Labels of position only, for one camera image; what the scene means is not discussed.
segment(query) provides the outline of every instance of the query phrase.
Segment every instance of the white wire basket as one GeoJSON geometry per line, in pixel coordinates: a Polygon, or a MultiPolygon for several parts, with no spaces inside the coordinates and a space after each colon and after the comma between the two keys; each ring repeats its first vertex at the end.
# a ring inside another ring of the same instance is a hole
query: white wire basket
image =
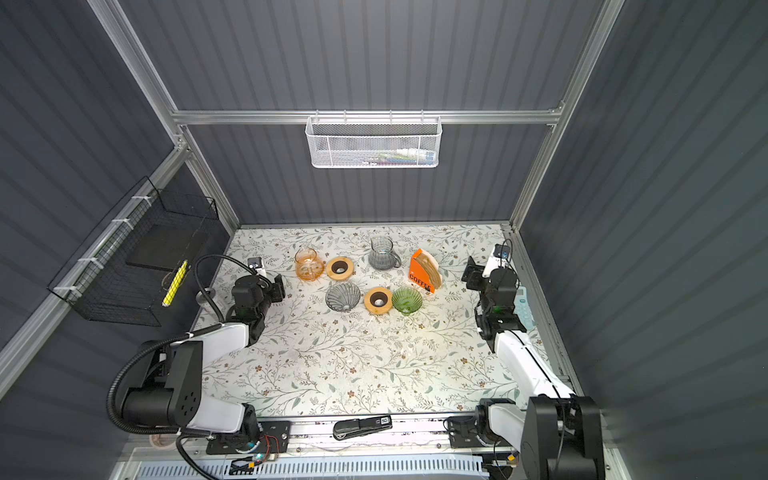
{"type": "Polygon", "coordinates": [[[394,118],[391,114],[307,118],[306,140],[317,168],[434,168],[440,117],[394,118]]]}

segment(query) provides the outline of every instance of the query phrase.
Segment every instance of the metal base plate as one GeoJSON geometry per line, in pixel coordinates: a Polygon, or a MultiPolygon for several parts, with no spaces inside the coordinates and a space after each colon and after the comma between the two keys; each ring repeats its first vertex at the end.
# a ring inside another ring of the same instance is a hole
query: metal base plate
{"type": "MultiPolygon", "coordinates": [[[[290,439],[290,422],[259,422],[263,435],[270,435],[277,439],[278,447],[276,449],[275,441],[270,439],[270,454],[285,453],[288,451],[288,440],[290,439]]],[[[208,455],[229,455],[237,454],[232,447],[223,444],[217,440],[210,440],[205,448],[208,455]]],[[[261,441],[253,453],[266,453],[266,442],[261,441]]]]}
{"type": "MultiPolygon", "coordinates": [[[[483,442],[477,433],[475,425],[472,423],[473,416],[454,416],[445,420],[445,426],[448,427],[451,448],[452,449],[471,449],[480,447],[492,447],[493,443],[483,442]]],[[[496,444],[497,449],[508,450],[511,447],[509,442],[501,439],[496,444]]]]}

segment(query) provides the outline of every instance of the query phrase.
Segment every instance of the white vent grille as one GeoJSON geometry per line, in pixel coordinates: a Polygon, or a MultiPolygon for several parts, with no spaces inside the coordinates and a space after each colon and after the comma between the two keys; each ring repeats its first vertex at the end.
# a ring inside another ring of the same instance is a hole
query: white vent grille
{"type": "MultiPolygon", "coordinates": [[[[257,467],[251,474],[229,475],[232,460],[198,460],[204,470],[222,479],[291,478],[310,480],[335,478],[487,478],[482,459],[472,455],[389,455],[332,458],[279,458],[257,467]]],[[[142,462],[136,480],[199,480],[184,461],[142,462]]]]}
{"type": "Polygon", "coordinates": [[[440,117],[392,118],[361,123],[338,117],[309,117],[306,140],[312,165],[318,168],[437,167],[442,124],[440,117]]]}

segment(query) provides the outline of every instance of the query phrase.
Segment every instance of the floral tablecloth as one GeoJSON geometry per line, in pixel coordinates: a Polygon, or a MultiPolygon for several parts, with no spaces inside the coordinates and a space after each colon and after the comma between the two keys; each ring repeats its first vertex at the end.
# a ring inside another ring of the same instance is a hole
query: floral tablecloth
{"type": "MultiPolygon", "coordinates": [[[[502,240],[499,225],[238,230],[227,254],[262,257],[269,274],[283,274],[287,298],[270,308],[258,343],[204,368],[205,393],[251,403],[261,416],[453,412],[473,409],[483,397],[517,399],[511,374],[476,332],[478,294],[460,281],[470,255],[484,263],[502,240]],[[377,235],[392,239],[402,267],[381,272],[367,264],[369,239],[377,235]],[[395,309],[371,315],[362,299],[349,313],[334,312],[325,304],[328,276],[296,278],[293,255],[302,245],[323,260],[352,259],[348,281],[362,295],[374,286],[412,285],[408,267],[418,248],[437,259],[444,284],[433,295],[422,290],[424,305],[411,316],[395,309]]],[[[243,274],[230,262],[220,268],[214,288],[222,311],[243,274]]],[[[197,328],[214,318],[204,307],[197,328]]],[[[538,332],[530,335],[546,359],[538,332]]]]}

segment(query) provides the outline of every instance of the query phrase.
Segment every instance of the clear glass pitcher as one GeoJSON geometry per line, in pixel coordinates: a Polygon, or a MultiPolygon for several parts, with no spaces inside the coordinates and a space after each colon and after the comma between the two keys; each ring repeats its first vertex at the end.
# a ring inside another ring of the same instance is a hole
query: clear glass pitcher
{"type": "Polygon", "coordinates": [[[395,253],[392,241],[388,237],[373,237],[368,263],[377,270],[399,268],[402,265],[400,257],[395,253]]]}
{"type": "Polygon", "coordinates": [[[313,248],[301,247],[294,259],[296,259],[296,276],[301,280],[311,282],[323,275],[325,263],[317,258],[317,252],[313,248]]]}

